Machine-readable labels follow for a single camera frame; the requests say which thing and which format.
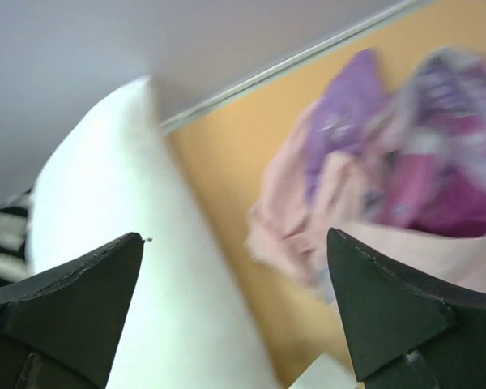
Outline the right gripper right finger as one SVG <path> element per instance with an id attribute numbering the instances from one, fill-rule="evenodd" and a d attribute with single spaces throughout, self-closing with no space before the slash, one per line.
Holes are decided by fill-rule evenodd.
<path id="1" fill-rule="evenodd" d="M 367 388 L 486 388 L 486 293 L 330 229 L 330 278 L 356 380 Z"/>

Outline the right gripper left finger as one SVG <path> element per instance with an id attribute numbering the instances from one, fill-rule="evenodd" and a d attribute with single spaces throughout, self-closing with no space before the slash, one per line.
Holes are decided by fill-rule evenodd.
<path id="1" fill-rule="evenodd" d="M 104 388 L 143 257 L 125 234 L 0 288 L 0 388 Z"/>

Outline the white pillow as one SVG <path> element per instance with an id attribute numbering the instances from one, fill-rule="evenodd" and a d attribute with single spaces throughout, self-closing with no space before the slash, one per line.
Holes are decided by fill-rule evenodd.
<path id="1" fill-rule="evenodd" d="M 160 132 L 148 77 L 89 110 L 43 166 L 32 201 L 35 272 L 126 233 L 143 238 L 109 387 L 279 387 L 237 280 Z"/>

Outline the purple pink princess pillowcase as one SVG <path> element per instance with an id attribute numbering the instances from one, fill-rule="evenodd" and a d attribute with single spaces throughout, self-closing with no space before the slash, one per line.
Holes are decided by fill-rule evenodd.
<path id="1" fill-rule="evenodd" d="M 326 235 L 486 293 L 486 57 L 444 47 L 388 93 L 357 53 L 266 167 L 247 247 L 335 300 Z"/>

